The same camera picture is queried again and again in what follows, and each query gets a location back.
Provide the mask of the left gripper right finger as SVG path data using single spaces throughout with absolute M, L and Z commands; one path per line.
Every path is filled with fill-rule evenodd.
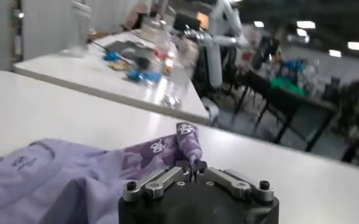
M 269 181 L 256 182 L 232 169 L 221 170 L 198 163 L 194 168 L 194 181 L 214 186 L 242 201 L 272 202 L 274 190 Z

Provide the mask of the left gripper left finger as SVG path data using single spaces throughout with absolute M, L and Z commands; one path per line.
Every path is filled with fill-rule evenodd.
M 152 199 L 161 198 L 172 184 L 190 181 L 191 176 L 188 161 L 176 162 L 176 165 L 169 169 L 156 169 L 138 181 L 128 181 L 124 186 L 123 200 L 135 202 L 144 194 Z

